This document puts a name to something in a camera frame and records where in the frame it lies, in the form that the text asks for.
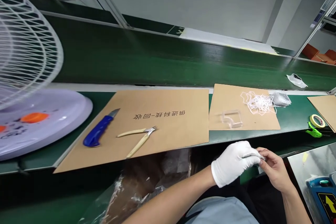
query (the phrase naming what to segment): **plastic bag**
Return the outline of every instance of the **plastic bag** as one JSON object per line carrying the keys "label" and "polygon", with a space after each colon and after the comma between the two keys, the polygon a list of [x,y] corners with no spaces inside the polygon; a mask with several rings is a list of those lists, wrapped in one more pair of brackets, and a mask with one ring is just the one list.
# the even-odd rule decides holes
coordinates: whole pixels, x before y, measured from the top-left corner
{"label": "plastic bag", "polygon": [[276,107],[287,107],[292,104],[287,94],[275,91],[273,94],[273,103]]}
{"label": "plastic bag", "polygon": [[121,175],[89,206],[78,224],[120,224],[190,172],[190,149],[126,160]]}
{"label": "plastic bag", "polygon": [[290,82],[292,82],[295,86],[298,86],[299,88],[305,88],[308,87],[302,79],[297,76],[295,73],[292,73],[291,75],[287,75],[287,78]]}

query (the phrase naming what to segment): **tape roll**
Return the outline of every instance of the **tape roll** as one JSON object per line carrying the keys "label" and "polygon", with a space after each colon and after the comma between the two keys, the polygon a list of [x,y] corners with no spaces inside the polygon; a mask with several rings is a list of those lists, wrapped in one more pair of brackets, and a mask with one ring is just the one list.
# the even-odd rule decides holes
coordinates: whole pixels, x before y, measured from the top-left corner
{"label": "tape roll", "polygon": [[318,116],[318,115],[311,115],[310,116],[310,122],[316,127],[316,128],[324,128],[326,126],[325,122],[323,121],[323,119]]}

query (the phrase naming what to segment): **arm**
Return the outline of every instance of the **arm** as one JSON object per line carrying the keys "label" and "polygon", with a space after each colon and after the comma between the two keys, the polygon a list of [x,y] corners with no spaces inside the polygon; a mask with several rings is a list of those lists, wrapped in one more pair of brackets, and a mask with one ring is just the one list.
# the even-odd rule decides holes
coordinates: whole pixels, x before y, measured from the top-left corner
{"label": "arm", "polygon": [[257,156],[258,151],[247,141],[229,145],[211,166],[169,187],[139,208],[123,224],[177,223],[206,190],[215,185],[223,187],[230,184],[244,170],[260,162]]}
{"label": "arm", "polygon": [[193,203],[210,187],[216,185],[211,167],[169,187],[132,214],[124,224],[177,223]]}
{"label": "arm", "polygon": [[257,148],[259,154],[266,158],[261,160],[260,167],[269,177],[272,185],[281,192],[288,224],[311,224],[301,198],[291,182],[284,161],[281,157],[265,148]]}

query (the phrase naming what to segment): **wire cutters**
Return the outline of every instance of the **wire cutters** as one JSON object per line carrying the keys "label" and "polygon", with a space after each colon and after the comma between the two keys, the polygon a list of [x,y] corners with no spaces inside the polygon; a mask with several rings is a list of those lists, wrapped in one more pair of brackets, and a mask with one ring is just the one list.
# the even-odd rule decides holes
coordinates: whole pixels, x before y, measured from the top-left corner
{"label": "wire cutters", "polygon": [[140,149],[140,147],[146,142],[146,140],[149,138],[149,135],[155,131],[155,130],[158,130],[158,128],[156,126],[152,127],[152,128],[144,128],[144,129],[136,129],[136,130],[133,130],[133,131],[127,131],[125,133],[121,133],[119,135],[117,135],[117,137],[123,137],[123,136],[126,136],[126,135],[133,135],[133,134],[138,134],[138,133],[144,133],[144,132],[147,132],[146,135],[144,135],[141,140],[136,144],[136,146],[131,150],[131,152],[126,156],[126,159],[128,158],[131,158],[133,156],[133,154],[135,152],[138,151],[138,149]]}

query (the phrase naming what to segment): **plastic packaging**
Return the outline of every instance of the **plastic packaging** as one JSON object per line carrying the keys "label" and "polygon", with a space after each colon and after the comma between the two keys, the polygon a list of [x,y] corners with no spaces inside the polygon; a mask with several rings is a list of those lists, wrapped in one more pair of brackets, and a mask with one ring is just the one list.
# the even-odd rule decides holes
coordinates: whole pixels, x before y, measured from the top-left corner
{"label": "plastic packaging", "polygon": [[243,98],[243,103],[248,106],[248,109],[252,114],[259,114],[264,115],[266,113],[272,112],[277,113],[277,109],[275,108],[274,102],[273,102],[273,95],[266,95],[266,94],[255,94],[253,91],[250,91],[248,93],[242,92],[240,97]]}
{"label": "plastic packaging", "polygon": [[273,94],[273,102],[276,107],[286,107],[292,104],[287,94],[275,91]]}
{"label": "plastic packaging", "polygon": [[78,224],[121,224],[190,172],[190,149],[126,160],[121,175],[89,206]]}
{"label": "plastic packaging", "polygon": [[299,88],[305,88],[308,87],[302,79],[297,76],[295,73],[292,73],[291,75],[287,75],[287,78],[290,82],[292,82],[295,86],[298,86]]}
{"label": "plastic packaging", "polygon": [[223,111],[222,123],[228,124],[230,126],[230,129],[243,126],[243,122],[240,117],[240,110]]}

